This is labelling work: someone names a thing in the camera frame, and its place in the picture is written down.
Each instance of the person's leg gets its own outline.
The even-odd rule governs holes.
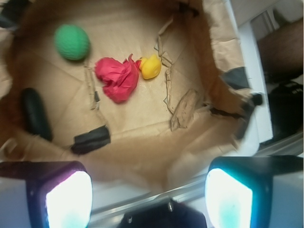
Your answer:
[[[275,81],[303,73],[303,18],[258,41],[265,72]]]

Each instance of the red cloth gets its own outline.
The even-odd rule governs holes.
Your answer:
[[[120,103],[128,100],[136,88],[139,68],[131,54],[123,63],[108,57],[100,59],[95,64],[95,73],[105,83],[104,93],[114,102]]]

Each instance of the cardboard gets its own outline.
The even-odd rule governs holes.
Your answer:
[[[179,12],[176,0],[35,1],[15,38],[3,39],[9,45],[1,71],[13,83],[0,101],[0,145],[8,139],[14,143],[2,147],[1,158],[78,160],[94,180],[124,179],[164,191],[182,185],[216,156],[236,150],[238,119],[212,115],[210,107],[242,114],[250,97],[219,77],[243,66],[237,37],[221,0],[182,2]],[[56,52],[54,33],[63,23],[88,33],[91,51],[83,62],[64,60]],[[130,54],[139,59],[153,53],[162,59],[160,74],[140,77],[127,102],[114,103],[102,82],[95,76],[88,80],[88,69],[103,57],[122,62]],[[19,95],[26,87],[37,89],[44,101],[52,142],[25,131]],[[94,90],[100,97],[96,106]],[[191,104],[186,123],[180,123],[186,128],[172,132],[173,114],[189,90],[196,92],[184,103]],[[71,153],[74,136],[105,124],[110,144],[82,156]]]

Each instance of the screw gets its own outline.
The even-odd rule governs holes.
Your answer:
[[[132,216],[131,217],[128,217],[128,223],[132,223]]]
[[[168,203],[168,210],[173,212],[173,204],[171,202]]]

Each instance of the bright light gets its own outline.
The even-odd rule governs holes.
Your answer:
[[[85,228],[92,210],[92,182],[84,171],[76,171],[47,194],[50,228]]]
[[[222,169],[207,175],[205,199],[211,223],[216,228],[249,228],[252,190]]]

